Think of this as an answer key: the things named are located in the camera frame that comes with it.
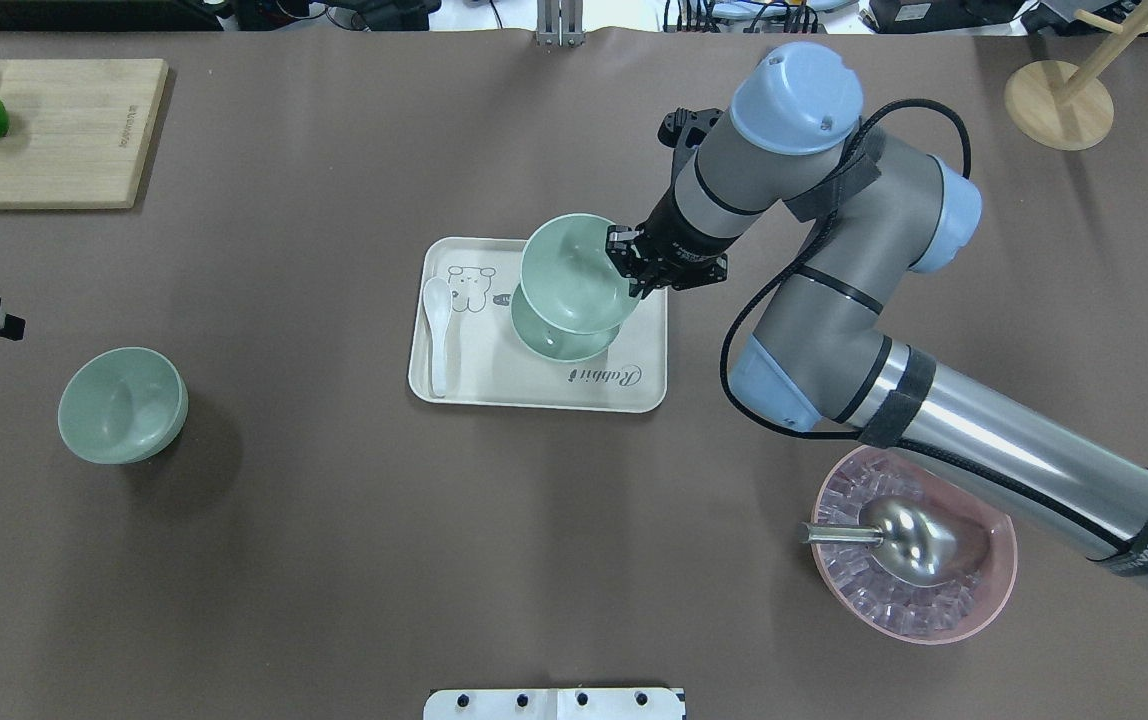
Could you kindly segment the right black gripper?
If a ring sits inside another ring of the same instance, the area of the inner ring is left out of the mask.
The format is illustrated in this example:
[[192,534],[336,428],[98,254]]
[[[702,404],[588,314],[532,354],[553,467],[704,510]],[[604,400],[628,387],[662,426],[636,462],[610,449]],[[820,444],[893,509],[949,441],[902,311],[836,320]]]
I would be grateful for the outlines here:
[[646,220],[630,229],[610,225],[606,255],[628,281],[633,299],[652,291],[692,291],[728,278],[729,238],[709,237],[682,214],[674,191],[666,191]]

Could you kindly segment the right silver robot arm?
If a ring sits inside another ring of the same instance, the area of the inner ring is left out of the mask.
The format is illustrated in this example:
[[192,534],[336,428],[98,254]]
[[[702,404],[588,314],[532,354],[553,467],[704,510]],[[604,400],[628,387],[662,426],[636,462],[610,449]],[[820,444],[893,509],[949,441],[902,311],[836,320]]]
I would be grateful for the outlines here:
[[605,251],[633,296],[726,281],[726,251],[775,204],[810,223],[802,249],[752,299],[763,313],[722,389],[767,429],[889,448],[1007,514],[1058,533],[1148,588],[1148,469],[955,372],[876,324],[903,274],[944,268],[970,242],[982,193],[965,170],[863,117],[858,73],[819,44],[774,47],[726,111],[678,109],[658,132],[670,186],[647,219],[614,225]]

